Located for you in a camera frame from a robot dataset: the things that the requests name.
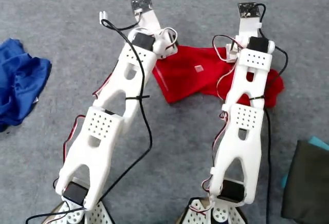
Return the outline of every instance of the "cable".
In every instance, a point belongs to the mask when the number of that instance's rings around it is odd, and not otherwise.
[[[267,118],[268,129],[268,149],[267,149],[267,163],[268,163],[268,181],[267,181],[267,194],[266,194],[266,224],[269,224],[269,207],[270,207],[270,195],[271,195],[271,183],[272,183],[272,162],[271,162],[271,120],[266,108],[264,112]]]
[[[54,190],[56,189],[55,183],[56,183],[56,181],[57,181],[58,179],[59,179],[59,177],[57,177],[57,178],[52,182],[52,187],[53,187]]]
[[[217,84],[216,84],[216,91],[217,91],[217,96],[222,100],[224,101],[224,99],[220,96],[220,93],[218,92],[218,86],[221,82],[221,80],[226,77],[226,76],[229,76],[232,72],[234,72],[234,69],[236,67],[236,64],[237,64],[237,61],[235,62],[235,64],[233,65],[233,67],[231,68],[231,70],[229,70],[226,74],[224,74],[223,76],[221,76],[218,81],[217,81]]]
[[[66,203],[66,205],[67,205],[67,207],[68,207],[68,210],[70,210],[70,206],[68,205],[68,203],[67,203],[66,201],[64,201],[64,202]],[[59,218],[57,218],[57,219],[49,220],[49,221],[47,221],[45,224],[50,224],[50,223],[52,223],[53,221],[60,220],[60,219],[64,218],[67,214],[68,214],[68,213],[66,213],[65,215],[63,215],[62,217],[59,217]]]
[[[213,38],[212,38],[212,46],[213,46],[213,48],[214,48],[214,50],[216,51],[216,54],[217,54],[217,56],[222,60],[222,61],[224,61],[224,62],[227,62],[227,59],[223,59],[222,57],[221,57],[221,55],[220,55],[220,53],[218,52],[218,50],[217,50],[217,47],[216,47],[216,45],[215,45],[215,39],[216,39],[216,37],[217,36],[222,36],[222,37],[224,37],[224,38],[229,38],[229,39],[231,39],[231,41],[232,41],[232,46],[233,46],[233,42],[235,42],[236,44],[237,44],[237,46],[239,47],[239,48],[243,48],[234,38],[232,38],[232,37],[230,37],[230,36],[228,36],[228,35],[215,35]]]
[[[84,207],[81,207],[81,208],[68,210],[68,211],[63,211],[63,212],[57,212],[57,213],[45,213],[45,214],[39,214],[39,215],[32,215],[32,216],[30,216],[29,218],[27,218],[25,220],[25,224],[28,224],[30,220],[36,219],[36,218],[39,218],[39,217],[47,217],[47,216],[53,216],[53,215],[63,215],[63,214],[68,214],[68,213],[72,213],[72,212],[79,211],[79,210],[84,210],[84,209],[85,209]]]
[[[263,22],[263,18],[266,12],[266,6],[263,3],[256,3],[254,4],[253,7],[250,8],[253,9],[255,7],[261,6],[263,7],[263,12],[262,15],[260,17],[260,23]],[[258,29],[259,34],[267,39],[267,37],[264,35],[263,31],[261,28]],[[278,51],[282,52],[285,57],[286,57],[286,61],[284,63],[284,66],[282,67],[282,69],[279,71],[278,75],[276,75],[271,82],[269,82],[269,84],[267,84],[267,86],[264,89],[264,94],[260,97],[255,97],[255,98],[250,98],[250,100],[254,100],[254,99],[261,99],[261,98],[265,98],[265,91],[270,88],[273,83],[275,82],[275,80],[285,71],[285,69],[288,66],[288,54],[285,50],[283,50],[282,48],[275,46],[275,49],[277,49]],[[272,164],[271,164],[271,122],[270,122],[270,117],[268,114],[267,109],[264,107],[264,112],[266,114],[266,118],[267,118],[267,124],[268,124],[268,150],[267,150],[267,162],[268,162],[268,183],[267,183],[267,194],[266,194],[266,224],[269,224],[269,209],[270,209],[270,193],[271,193],[271,179],[272,179]]]
[[[111,24],[107,24],[105,25],[103,22],[102,22],[102,25],[105,26],[107,29],[110,29],[110,30],[119,30],[119,31],[124,31],[124,30],[130,30],[130,29],[133,29],[135,26],[137,26],[139,24],[139,22],[141,21],[142,19],[142,16],[141,16],[141,13],[139,13],[139,17],[138,17],[138,21],[132,25],[129,25],[127,27],[122,27],[122,28],[117,28],[115,27],[114,28],[114,25],[111,23]]]
[[[68,135],[68,138],[66,139],[66,141],[63,143],[63,164],[65,163],[65,160],[66,160],[66,148],[67,148],[67,143],[72,139],[73,135],[74,135],[74,132],[76,131],[77,129],[77,126],[78,126],[78,119],[79,118],[85,118],[86,115],[78,115],[76,116],[76,119],[74,121],[74,125],[72,127],[72,130],[70,132],[70,134]]]
[[[260,23],[262,23],[262,22],[263,22],[263,18],[264,18],[264,16],[265,16],[265,12],[266,12],[266,6],[265,6],[265,4],[263,4],[263,3],[256,3],[256,4],[254,4],[251,8],[249,8],[249,11],[252,10],[252,9],[254,9],[255,7],[258,7],[258,6],[263,7],[263,12],[262,12],[262,15],[261,15],[261,17],[260,17],[260,21],[259,21]],[[268,38],[264,35],[264,33],[263,33],[263,31],[262,31],[261,28],[258,29],[258,32],[259,32],[259,34],[260,34],[263,38],[268,39]],[[250,100],[254,100],[254,99],[262,99],[262,98],[264,98],[264,97],[265,97],[265,91],[266,91],[268,88],[270,88],[270,87],[274,84],[274,82],[276,81],[276,79],[278,79],[278,78],[281,76],[281,74],[285,71],[285,69],[286,69],[287,66],[288,66],[289,57],[288,57],[287,52],[286,52],[285,50],[283,50],[282,48],[278,47],[278,46],[275,46],[275,49],[277,49],[278,51],[282,52],[282,53],[284,54],[284,56],[286,57],[286,60],[285,60],[284,66],[283,66],[282,69],[279,71],[278,75],[276,75],[276,76],[271,80],[271,82],[269,82],[269,84],[266,85],[265,90],[264,90],[264,94],[263,94],[262,96],[260,96],[260,97],[253,97],[253,98],[250,98]]]
[[[128,45],[131,47],[132,51],[134,52],[136,59],[139,63],[140,69],[141,69],[141,73],[142,73],[142,81],[141,81],[141,87],[140,87],[140,94],[138,97],[136,97],[136,99],[139,101],[139,106],[140,106],[140,111],[143,117],[143,120],[145,122],[145,126],[147,127],[148,133],[149,133],[149,138],[150,138],[150,144],[149,147],[147,148],[147,150],[137,158],[137,160],[135,160],[120,176],[119,178],[117,178],[114,183],[105,191],[105,193],[100,197],[99,202],[103,200],[103,198],[115,187],[115,185],[140,161],[142,160],[152,149],[153,146],[153,138],[152,138],[152,132],[151,132],[151,128],[150,125],[148,123],[148,120],[146,118],[145,112],[144,112],[144,107],[143,107],[143,103],[142,103],[142,99],[143,99],[143,91],[144,91],[144,83],[145,83],[145,72],[144,72],[144,68],[143,68],[143,64],[139,58],[139,55],[137,53],[137,51],[134,48],[134,45],[129,41],[129,39],[117,28],[115,27],[110,21],[108,20],[101,20],[101,23],[103,26],[105,26],[106,28],[108,28],[108,26],[110,26],[113,30],[115,30],[117,33],[119,33],[119,35],[128,43]]]

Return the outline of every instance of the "red cloth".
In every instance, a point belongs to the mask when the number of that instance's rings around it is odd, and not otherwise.
[[[218,48],[218,51],[224,58],[225,48]],[[233,64],[221,61],[213,48],[179,46],[177,54],[157,61],[153,75],[166,101],[174,103],[196,92],[217,97],[217,81],[232,66]],[[231,88],[233,73],[224,77],[218,86],[220,97],[224,100]],[[271,69],[267,76],[267,83],[277,75],[278,72]],[[252,79],[252,73],[248,73],[247,78]],[[274,107],[277,95],[283,89],[283,80],[279,77],[265,91],[265,106]],[[242,95],[238,102],[250,105],[247,95]]]

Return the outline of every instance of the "blue cloth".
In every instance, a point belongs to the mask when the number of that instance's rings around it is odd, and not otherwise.
[[[30,113],[51,69],[49,60],[31,57],[19,40],[0,45],[0,132]]]

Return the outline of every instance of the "perforated plate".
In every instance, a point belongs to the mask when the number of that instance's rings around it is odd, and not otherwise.
[[[272,55],[251,49],[244,48],[240,52],[239,64],[257,69],[269,71]]]
[[[204,210],[205,208],[201,204],[199,199],[195,199],[192,201],[191,206],[195,207],[198,210]],[[187,213],[185,215],[184,220],[182,221],[182,224],[206,224],[207,222],[207,213],[205,215],[196,213],[190,209],[187,210]]]
[[[198,210],[204,210],[205,208],[201,204],[199,199],[195,199],[191,202],[191,206]],[[220,205],[212,210],[205,212],[205,215],[198,214],[190,209],[187,210],[182,224],[211,224],[210,214],[212,213],[213,219],[218,223],[230,223],[230,224],[245,224],[244,217],[239,213],[237,208],[228,207],[227,205]]]
[[[68,211],[68,206],[63,203],[59,212]],[[58,219],[63,215],[58,215],[54,219]],[[83,211],[75,211],[67,214],[65,217],[59,220],[52,221],[51,224],[78,224],[83,217]],[[109,214],[106,211],[103,203],[97,204],[93,211],[85,212],[84,224],[113,224]]]
[[[95,107],[90,107],[83,123],[83,129],[86,129],[91,136],[102,140],[108,136],[112,122],[111,115]]]
[[[262,123],[263,110],[240,104],[232,105],[231,122],[241,129],[251,130]]]

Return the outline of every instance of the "gray carpet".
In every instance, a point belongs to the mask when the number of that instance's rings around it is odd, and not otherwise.
[[[62,142],[74,118],[92,104],[91,93],[111,71],[123,40],[98,23],[107,10],[117,26],[133,22],[130,0],[0,0],[0,41],[22,40],[32,55],[52,61],[52,73],[33,112],[18,127],[0,134],[0,222],[23,223],[51,211],[60,201],[51,187],[62,164]],[[264,2],[264,33],[290,56],[285,91],[270,111],[273,189],[271,223],[280,217],[281,178],[287,172],[297,139],[316,135],[328,142],[329,0],[153,0],[163,27],[179,33],[182,45],[210,47],[216,33],[236,35],[237,3]],[[280,69],[284,58],[273,54]],[[154,136],[151,153],[108,195],[105,204],[117,223],[173,223],[190,197],[204,196],[200,182],[209,175],[210,145],[222,123],[220,101],[194,95],[168,105],[154,78],[144,101]],[[123,109],[123,98],[115,110]],[[115,148],[107,185],[148,146],[139,114]],[[262,131],[263,158],[257,196],[244,206],[249,223],[265,223],[267,128]],[[239,169],[232,171],[239,175]]]

